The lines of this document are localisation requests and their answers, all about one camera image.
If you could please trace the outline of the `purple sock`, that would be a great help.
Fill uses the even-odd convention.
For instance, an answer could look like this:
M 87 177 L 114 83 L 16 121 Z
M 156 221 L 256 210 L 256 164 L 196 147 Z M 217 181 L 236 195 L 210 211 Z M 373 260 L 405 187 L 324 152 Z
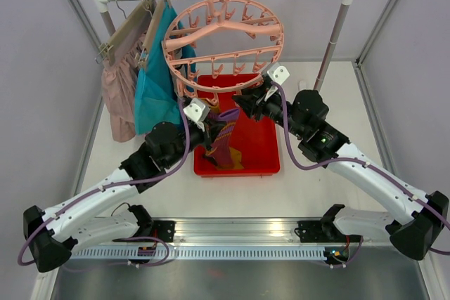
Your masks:
M 218 115 L 215 113 L 209 113 L 209 116 L 215 115 L 221 121 L 226 122 L 226 126 L 221 130 L 215 142 L 212 144 L 212 148 L 210 150 L 206 150 L 207 152 L 224 152 L 230 148 L 231 135 L 235 128 L 236 122 L 238 121 L 240 115 L 240 109 L 234 108 L 230 110 L 226 110 L 224 112 L 219 113 Z
M 215 98 L 201 98 L 201 100 L 210 108 L 210 112 L 219 114 L 221 112 L 219 100 Z

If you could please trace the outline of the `pink round clip hanger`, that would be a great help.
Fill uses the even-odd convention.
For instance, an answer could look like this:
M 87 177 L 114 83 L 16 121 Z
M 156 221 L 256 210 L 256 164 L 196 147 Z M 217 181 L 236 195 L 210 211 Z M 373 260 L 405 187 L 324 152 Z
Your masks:
M 165 61 L 172 73 L 175 93 L 195 97 L 199 92 L 241 91 L 260 81 L 262 70 L 278 61 L 284 46 L 284 27 L 277 15 L 254 0 L 203 0 L 172 21 L 162 41 Z M 183 58 L 174 51 L 183 49 Z M 174 65 L 180 63 L 180 70 Z M 233 87 L 205 87 L 200 75 L 254 73 L 257 77 Z

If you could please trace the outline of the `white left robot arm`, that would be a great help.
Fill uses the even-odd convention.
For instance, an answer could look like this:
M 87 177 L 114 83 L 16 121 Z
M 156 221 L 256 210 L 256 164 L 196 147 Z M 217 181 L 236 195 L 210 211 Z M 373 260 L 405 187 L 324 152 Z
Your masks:
M 25 244 L 31 265 L 40 273 L 66 263 L 73 254 L 104 242 L 159 242 L 155 224 L 141 205 L 109 217 L 101 212 L 135 197 L 179 170 L 190 152 L 211 145 L 226 122 L 214 115 L 182 127 L 156 124 L 140 148 L 111 175 L 84 192 L 47 209 L 32 206 L 23 213 Z

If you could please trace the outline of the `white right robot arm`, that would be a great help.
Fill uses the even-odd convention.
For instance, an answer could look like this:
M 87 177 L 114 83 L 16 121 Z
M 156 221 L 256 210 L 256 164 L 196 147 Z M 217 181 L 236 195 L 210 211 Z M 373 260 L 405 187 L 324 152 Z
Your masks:
M 283 127 L 292 162 L 306 171 L 319 167 L 346 178 L 384 207 L 383 212 L 355 210 L 335 204 L 321 219 L 321 232 L 329 240 L 358 235 L 389 240 L 404 256 L 421 261 L 444 228 L 449 227 L 449 198 L 435 191 L 426 193 L 373 163 L 349 138 L 326 122 L 329 112 L 316 90 L 299 91 L 293 102 L 285 99 L 278 84 L 262 84 L 234 95 L 233 101 L 255 121 L 268 117 Z M 290 136 L 312 163 L 300 164 L 293 157 Z

